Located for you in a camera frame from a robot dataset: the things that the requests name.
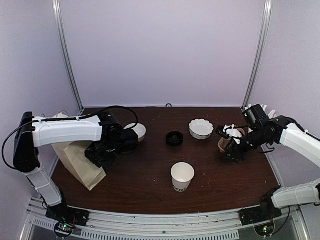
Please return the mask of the white paper coffee cup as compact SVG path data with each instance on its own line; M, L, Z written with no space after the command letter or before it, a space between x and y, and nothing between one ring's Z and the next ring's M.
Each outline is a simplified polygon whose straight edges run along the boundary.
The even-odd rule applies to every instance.
M194 168L186 162L178 162L171 167L170 175L175 191L185 192L195 176Z

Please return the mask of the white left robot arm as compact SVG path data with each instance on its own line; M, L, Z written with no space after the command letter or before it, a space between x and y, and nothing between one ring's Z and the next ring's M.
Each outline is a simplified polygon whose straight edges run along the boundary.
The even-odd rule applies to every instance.
M111 160L115 154L134 152L138 135L125 129L112 112L74 117L35 117L31 111L22 115L14 139L13 166L23 173L44 198L52 213L61 222L72 218L64 205L64 197L43 170L38 149L67 142L91 142L86 155L93 160Z

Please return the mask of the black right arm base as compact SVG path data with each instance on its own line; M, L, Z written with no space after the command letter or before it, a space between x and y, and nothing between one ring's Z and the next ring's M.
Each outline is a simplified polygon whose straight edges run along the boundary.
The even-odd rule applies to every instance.
M282 211L278 208L274 208L271 211L264 211L260 206L256 206L251 208L242 208L238 214L241 224L246 226L271 221L273 218L280 217L282 215Z

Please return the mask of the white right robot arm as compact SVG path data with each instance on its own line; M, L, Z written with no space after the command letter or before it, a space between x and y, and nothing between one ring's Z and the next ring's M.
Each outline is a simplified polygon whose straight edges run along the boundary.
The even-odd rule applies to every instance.
M262 145L279 144L307 158L315 165L320 164L320 140L305 130L295 119L283 115L271 118L264 107L253 105L243 111L247 134L239 126L219 125L215 132L228 141L222 153L223 160L236 163L245 160L245 154ZM256 210L259 220L268 220L276 209L294 205L320 203L320 181L314 180L293 187L279 187L265 194L261 206Z

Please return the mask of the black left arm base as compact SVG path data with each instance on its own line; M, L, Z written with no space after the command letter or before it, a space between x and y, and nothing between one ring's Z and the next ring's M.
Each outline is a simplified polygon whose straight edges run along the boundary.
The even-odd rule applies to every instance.
M89 220L90 213L87 210L64 206L48 206L45 216L71 227L85 227Z

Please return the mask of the black coffee lid on table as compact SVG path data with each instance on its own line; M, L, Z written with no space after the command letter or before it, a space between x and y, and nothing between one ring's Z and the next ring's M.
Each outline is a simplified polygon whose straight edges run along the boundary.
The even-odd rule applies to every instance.
M171 147L181 146L184 142L184 135L179 131L170 131L165 136L166 144Z

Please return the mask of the brown cardboard cup carrier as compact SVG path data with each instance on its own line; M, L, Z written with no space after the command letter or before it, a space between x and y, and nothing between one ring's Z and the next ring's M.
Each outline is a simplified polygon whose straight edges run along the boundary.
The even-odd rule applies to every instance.
M238 130L243 133L243 137L245 136L246 132L244 129L242 128L238 128ZM239 145L240 144L240 139L235 139L235 138L229 138L229 139L224 139L224 138L221 138L219 141L218 141L218 148L219 148L219 151L222 153L223 150L222 148L230 141L230 140L235 140L235 142Z

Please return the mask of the plain white round bowl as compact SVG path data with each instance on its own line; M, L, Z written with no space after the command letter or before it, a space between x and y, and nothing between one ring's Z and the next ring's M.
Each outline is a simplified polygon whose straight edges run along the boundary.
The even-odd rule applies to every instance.
M138 123L138 124L135 124L135 123L130 123L128 125L126 125L124 127L124 129L133 129L134 132L137 134L138 136L138 142L141 143L144 139L145 139L145 136L146 136L146 133L147 133L147 129L146 127L141 124L141 123Z

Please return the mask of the white scalloped bowl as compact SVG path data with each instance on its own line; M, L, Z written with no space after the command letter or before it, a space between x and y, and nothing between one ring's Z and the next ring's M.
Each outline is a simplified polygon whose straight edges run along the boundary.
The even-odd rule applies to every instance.
M214 131L214 125L203 118L192 120L188 126L190 135L196 140L207 140Z

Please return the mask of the brown paper bag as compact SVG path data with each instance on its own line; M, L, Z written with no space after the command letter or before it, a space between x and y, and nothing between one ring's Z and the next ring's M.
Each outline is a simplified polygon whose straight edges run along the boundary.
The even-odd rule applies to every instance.
M73 141L55 143L53 147L56 155L64 167L89 191L92 191L105 177L102 167L97 167L85 157L85 150L90 141Z

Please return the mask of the paper cup holding straws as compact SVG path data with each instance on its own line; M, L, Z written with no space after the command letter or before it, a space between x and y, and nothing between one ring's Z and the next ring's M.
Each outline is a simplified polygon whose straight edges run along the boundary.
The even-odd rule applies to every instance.
M273 119L277 116L276 110L275 109L270 110L266 104L258 104L258 103L249 104L248 106L245 106L244 109L248 110L249 108L252 108L255 105L259 105L270 119Z

